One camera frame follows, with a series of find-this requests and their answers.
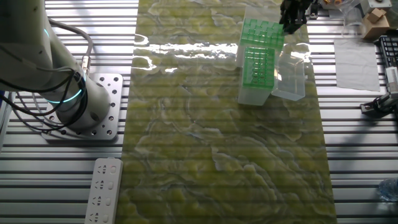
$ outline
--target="white paper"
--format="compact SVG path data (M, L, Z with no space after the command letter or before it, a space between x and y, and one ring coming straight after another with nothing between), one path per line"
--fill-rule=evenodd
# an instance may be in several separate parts
M380 91L374 44L335 40L337 87Z

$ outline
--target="plastic cup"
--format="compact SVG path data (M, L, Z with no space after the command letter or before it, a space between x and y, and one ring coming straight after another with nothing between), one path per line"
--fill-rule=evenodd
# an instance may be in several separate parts
M344 15L344 28L341 32L344 38L362 38L366 32L366 27L362 23L361 11L353 8Z
M304 60L282 53L277 66L274 96L297 101L305 96Z

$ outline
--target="cardboard box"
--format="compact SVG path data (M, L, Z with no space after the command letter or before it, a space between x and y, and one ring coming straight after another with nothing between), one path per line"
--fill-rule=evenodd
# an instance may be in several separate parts
M365 25L365 28L366 28L366 32L365 32L363 39L375 40L375 39L379 38L381 35L383 35L390 28L390 25L385 16L382 16L375 23L372 23L371 21L369 21L368 17L369 17L369 14L367 14L363 18L363 24Z
M386 15L386 11L382 10L382 9L373 9L373 11L371 11L368 14L368 20L371 23L375 23L377 22L381 17L383 17L384 15Z

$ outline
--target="green marble mat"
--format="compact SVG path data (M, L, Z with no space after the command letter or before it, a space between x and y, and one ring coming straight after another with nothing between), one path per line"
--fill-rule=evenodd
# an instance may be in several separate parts
M248 5L279 10L140 1L116 223L336 223L305 26L284 51L305 59L306 97L237 103Z

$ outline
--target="cable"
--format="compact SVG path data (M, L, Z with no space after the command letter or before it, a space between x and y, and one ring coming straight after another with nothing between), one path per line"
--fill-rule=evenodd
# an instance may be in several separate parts
M76 27L72 27L72 26L63 24L61 22L54 21L52 19L49 19L49 22L50 22L51 25L58 26L59 28L66 29L66 30L75 32L77 34L80 34L88 41L88 48L87 48L86 54L83 56L83 59L82 59L82 61L83 61L83 70L85 72L88 72L87 70L90 68L90 54L91 54L91 51L93 50L93 41L92 41L91 37L86 32L83 32L82 30L80 30L80 29L78 29ZM66 72L67 70L72 71L72 74L68 78L64 79L61 83L59 83L55 87L52 87L52 88L49 88L49 89L45 89L45 90L31 90L31 89L28 89L28 88L23 88L23 87L20 87L20 86L17 86L17 85L13 85L12 83L9 83L9 82L7 82L5 80L0 79L0 83L3 83L3 84L5 84L5 85L7 85L7 86L9 86L9 87L11 87L11 88L13 88L15 90L29 91L29 92L33 93L34 102L35 102L36 108L38 109L39 113L31 112L28 109L28 107L26 106L24 100L22 99L22 97L20 96L19 93L17 93L17 95L18 95L18 98L20 99L22 105L24 106L24 108L21 108L21 107L17 106L15 103L12 102L12 100L9 100L9 99L5 98L4 96L0 95L0 98L4 102L6 102L7 104L9 104L12 107L13 112L16 114L16 116L26 126L32 128L32 129L39 130L39 131L48 132L48 131L59 130L59 129L62 129L64 127L67 127L67 126L73 124L74 122L76 122L78 119L80 119L80 117L82 116L82 114L86 110L87 101L88 101L86 83L85 83L85 80L82 79L82 75L81 74L79 74L78 72L74 71L74 69L72 69L70 67L62 67L62 68L57 68L57 69L47 69L47 68L37 67L36 64L34 64L34 63L30 62L30 61L27 61L24 58L18 57L17 55L15 55L12 52L8 51L6 48L4 48L1 45L0 45L0 50L4 51L5 53L10 55L11 57L16 59L17 61L23 63L24 65L28 65L28 66L32 67L33 69L37 69L37 70L44 71L44 72ZM58 126L58 124L60 124L60 123L55 123L55 122L47 119L45 116L54 113L57 109L59 109L59 107L62 106L62 104L65 101L65 98L67 97L67 93L68 93L68 90L69 90L69 87L70 87L70 84L71 84L73 78L75 78L79 88L82 90L82 96L80 97L79 100L77 100L75 102L75 104L72 107L74 107L77 103L80 103L80 106L78 108L78 111L76 112L76 116L74 116L73 119L71 119L69 122L67 122L65 124L62 124L61 126ZM67 85L65 87L65 92L64 92L60 102L55 107L53 107L52 110L50 110L48 112L45 112L45 113L42 113L40 108L39 108L39 106L38 106L38 104L37 104L37 100L35 99L34 93L46 93L46 92L49 92L49 91L54 91L54 90L57 90L58 88L62 87L64 84L67 84ZM45 125L47 125L48 127L51 127L51 128L50 129L43 129L43 128L34 127L34 126L30 125L29 123L27 123L26 121L24 121L17 111L21 111L21 112L23 112L25 114L29 114L29 115L33 116L35 119L37 119L38 121L43 122ZM46 122L46 121L41 120L40 118L38 118L38 116L43 116L45 119L47 119L47 121L49 121L49 123Z
M37 111L38 111L39 113L42 113L42 110L40 109L39 103L37 102L37 99L36 99L36 96L35 96L34 93L32 93L32 98L33 98L33 102L34 102L34 104L35 104L35 106L36 106ZM52 120L48 119L46 116L44 116L43 118L44 118L46 121L48 121L49 123L57 124L57 125L63 125L63 123L59 123L59 122L52 121Z
M76 116L74 116L73 119L71 119L69 122L67 122L67 123L65 123L65 124L62 124L61 126L58 126L58 125L55 125L55 124L51 124L51 123L53 123L53 121L51 121L51 120L49 120L51 123L48 123L48 122L46 122L46 121L41 120L41 119L38 118L37 116L34 116L34 118L35 118L36 120L38 120L38 121L44 123L45 125L47 125L48 127L50 127L50 128L48 128L48 129L45 129L45 128L37 128L37 127L35 127L35 126L30 125L28 122L24 121L24 120L21 118L21 116L19 115L19 113L18 113L17 110L15 110L15 109L12 109L12 110L13 110L13 112L16 114L16 116L18 117L18 119L19 119L21 122L23 122L23 123L24 123L27 127L29 127L29 128L32 128L32 129L35 129L35 130L38 130L38 131L42 131L42 132L44 132L44 133L47 133L47 132L49 132L49 131L56 131L56 130L65 128L65 127L67 127L67 126L73 124L73 123L76 122L77 120L79 120L79 119L81 118L81 116L83 115L84 111L86 110L87 101L88 101L88 95L87 95L86 83L85 83L84 80L82 80L82 79L79 80L79 87L82 88L83 94L82 94L80 100L78 100L72 107L74 107L76 104L80 103L81 100L84 100L84 102L80 104L80 106L79 106L79 108L78 108L78 110L77 110L77 112L76 112ZM24 106L25 110L28 110L28 107L26 106L24 100L22 99L22 97L20 96L19 93L17 93L17 96L18 96L19 100L21 101L22 105Z
M0 45L0 50L5 52L6 54L8 54L10 57L16 59L20 63L24 63L24 59L23 58L18 57L17 55L15 55L14 53L10 52L9 50L7 50L2 45ZM56 68L56 69L47 69L47 68L41 68L41 67L36 67L35 66L34 68L36 68L37 70L40 70L40 71L44 71L44 72L66 72L67 70L75 72L74 69L72 69L70 67L60 67L60 68ZM24 88L24 87L20 87L20 86L14 85L14 84L9 83L9 82L7 82L7 81L5 81L3 79L0 79L0 83L3 83L5 85L7 85L7 86L9 86L9 87L11 87L13 89L19 90L19 91L28 91L28 92L31 92L31 93L46 93L46 92L49 92L49 91L57 90L58 88L63 86L69 80L69 78L70 77L64 79L64 81L62 81L58 85L56 85L56 86L54 86L52 88L45 89L45 90L31 90L31 89L28 89L28 88Z
M49 21L50 21L51 25L54 25L54 26L57 26L59 28L66 29L66 30L69 30L71 32L74 32L74 33L82 35L88 42L88 47L87 47L87 51L86 51L85 56L89 57L91 55L91 51L93 50L93 40L91 39L91 37L86 32L84 32L81 29L78 29L76 27L73 27L73 26L70 26L70 25L66 25L66 24L63 24L61 22L57 22L57 21L55 21L53 19L49 19Z
M65 92L63 93L63 96L62 96L60 102L52 110L50 110L48 112L45 112L45 113L34 113L34 112L31 112L29 110L26 110L24 108L21 108L21 107L17 106L15 103L13 103L12 101L8 100L5 96L0 95L0 98L2 100L4 100L6 103L8 103L12 107L12 109L19 110L19 111L21 111L21 112L23 112L25 114L29 114L29 115L32 115L32 116L46 116L46 115L52 114L59 107L61 107L63 105L63 103L64 103L63 101L65 100L65 98L68 95L69 86L70 86L70 84L71 84L71 82L73 80L73 77L75 77L75 74L70 76L70 78L68 80L68 83L67 83L67 86L65 87Z
M84 103L82 103L82 104L79 106L78 111L76 112L77 115L76 115L73 119L71 119L69 122L65 123L65 124L62 125L62 126L59 126L59 127L56 127L56 128L49 128L49 129L37 128L37 127L35 127L35 126L30 125L28 122L24 121L24 120L21 118L21 116L19 115L18 111L16 111L15 109L12 109L12 110L13 110L13 112L15 113L15 115L18 117L18 119L19 119L22 123L24 123L24 125L26 125L27 127L32 128L32 129L34 129L34 130L42 131L42 132L44 132L44 133L47 133L47 132L49 132L49 131L56 131L56 130L65 128L65 127L67 127L67 126L73 124L74 122L76 122L78 119L80 119L81 116L83 115L84 111L85 111L86 108L87 108L87 100L88 100L88 97L87 97L87 94L85 94L85 95L84 95ZM45 121L41 121L41 122L43 122L43 123L46 124L47 126L50 126L50 127L53 126L52 124L49 125L49 124L46 123Z

